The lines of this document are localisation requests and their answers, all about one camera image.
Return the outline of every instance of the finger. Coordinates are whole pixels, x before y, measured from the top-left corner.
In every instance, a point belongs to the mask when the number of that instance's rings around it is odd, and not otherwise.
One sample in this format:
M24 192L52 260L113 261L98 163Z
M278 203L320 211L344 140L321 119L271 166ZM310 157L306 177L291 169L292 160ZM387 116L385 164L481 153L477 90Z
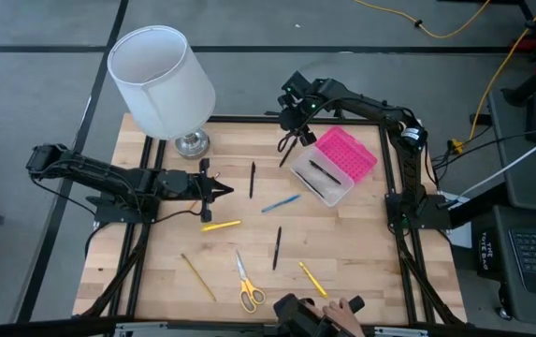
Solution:
M324 307L324 316L328 317L331 321L337 322L340 317L340 309L332 309L329 306Z
M351 311L351 306L349 305L349 301L347 301L345 298L340 299L340 307L344 311Z
M305 305L305 307L307 307L307 309L309 309L318 318L322 318L324 316L324 313L322 313L322 311L317 309L314 305L311 305L307 302L303 302L303 305Z

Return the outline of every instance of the yellow pen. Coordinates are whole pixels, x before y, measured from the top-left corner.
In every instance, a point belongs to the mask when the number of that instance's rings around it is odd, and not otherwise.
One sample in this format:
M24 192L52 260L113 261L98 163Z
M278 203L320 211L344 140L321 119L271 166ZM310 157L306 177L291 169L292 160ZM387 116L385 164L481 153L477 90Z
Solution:
M309 276L309 279L311 280L311 282L313 283L313 285L315 286L315 288L317 289L317 292L320 293L320 295L324 298L324 299L327 299L327 293L326 291L322 288L322 286L320 286L320 284L317 282L317 280L315 279L315 277L313 277L313 275L311 275L311 273L309 272L309 270L307 268L305 268L305 265L303 264L303 262L298 262L298 265L301 266L301 268L305 271L305 273L307 274L307 276Z
M230 221L230 222L222 223L222 224L209 224L209 225L203 226L201 228L201 231L205 232L205 231L210 231L210 230L214 230L214 229L218 229L218 228L230 227L230 226L234 226L234 225L238 225L238 224L240 224L240 220Z

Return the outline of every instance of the wood grain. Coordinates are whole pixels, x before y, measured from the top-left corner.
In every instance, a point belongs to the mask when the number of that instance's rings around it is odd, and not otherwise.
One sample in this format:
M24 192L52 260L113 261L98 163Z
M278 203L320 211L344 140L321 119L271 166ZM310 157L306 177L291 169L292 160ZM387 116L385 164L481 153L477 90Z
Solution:
M207 155L210 174L220 172L219 181L235 188L234 193L218 198L210 205L213 222L241 220L242 224L202 233L199 218L186 214L154 225L136 317L274 322L276 316L272 304L292 292L300 298L312 297L320 306L340 297L350 299L360 295L366 302L366 307L356 315L361 323L407 322L394 237L386 229L384 193L387 187L377 127L344 127L365 144L379 162L334 208L322 203L288 168L278 168L282 154L277 152L276 143L283 132L277 125L208 123L204 128L211 137ZM328 128L328 125L315 125L311 129L319 137ZM126 168L136 167L144 140L145 136L135 126L130 114L125 114L112 163ZM303 151L297 146L287 163ZM253 161L257 170L254 197L249 199ZM396 160L393 160L393 166L398 169ZM198 161L180 158L173 145L168 144L163 167L197 172ZM422 171L422 182L434 192L434 186ZM301 194L301 198L272 212L260 212L294 194ZM160 216L187 209L190 204L191 201L164 202ZM282 241L278 268L272 271L279 226L282 226ZM429 280L453 312L465 319L448 243L434 231L422 230L420 233ZM114 224L93 239L80 281L75 314L86 310L108 285L116 271L123 234L124 224ZM251 281L267 295L266 303L252 315L239 304L235 249L239 250ZM211 300L196 280L181 259L181 253L195 265L217 302ZM329 299L318 296L298 266L299 261L324 287ZM129 283L130 279L125 283L120 313L125 310ZM418 290L413 281L418 314L423 317Z

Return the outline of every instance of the gray floor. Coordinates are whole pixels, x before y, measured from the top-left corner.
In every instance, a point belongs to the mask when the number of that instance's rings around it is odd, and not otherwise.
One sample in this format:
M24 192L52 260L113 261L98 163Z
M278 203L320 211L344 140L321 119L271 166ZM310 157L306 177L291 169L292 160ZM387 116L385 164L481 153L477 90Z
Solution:
M0 0L0 45L105 45L119 3ZM478 8L435 0L373 3L411 12L440 33L452 31ZM167 24L197 46L505 46L519 35L522 23L517 7L490 6L465 33L434 40L402 18L352 0L131 0L121 35ZM308 79L333 77L357 92L410 107L430 130L430 151L441 154L447 139L469 135L467 117L503 55L200 53L197 58L216 88L217 114L277 109L279 88L299 69ZM36 144L73 141L100 59L100 53L0 53L0 213L7 219L0 227L0 323L15 317L52 202L31 185L24 164ZM521 81L532 69L516 56L500 85ZM111 159L125 111L115 85L106 79L85 154ZM491 137L489 132L478 140ZM460 193L499 166L497 149L489 147L457 161L442 188ZM93 193L75 186L71 197ZM67 206L33 319L70 315L91 224L90 214ZM472 271L458 272L470 322L536 332L535 326L499 319L493 313L495 285Z

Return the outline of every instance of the scissors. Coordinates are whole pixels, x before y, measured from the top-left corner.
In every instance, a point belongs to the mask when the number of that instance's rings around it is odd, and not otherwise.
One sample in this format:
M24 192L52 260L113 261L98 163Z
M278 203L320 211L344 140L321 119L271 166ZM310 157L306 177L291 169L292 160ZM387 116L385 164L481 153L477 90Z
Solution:
M257 305L262 304L266 301L266 294L263 291L253 286L249 278L247 278L247 273L245 268L242 267L242 260L240 259L239 250L237 252L237 266L239 267L240 275L240 304L242 308L249 314L257 311Z

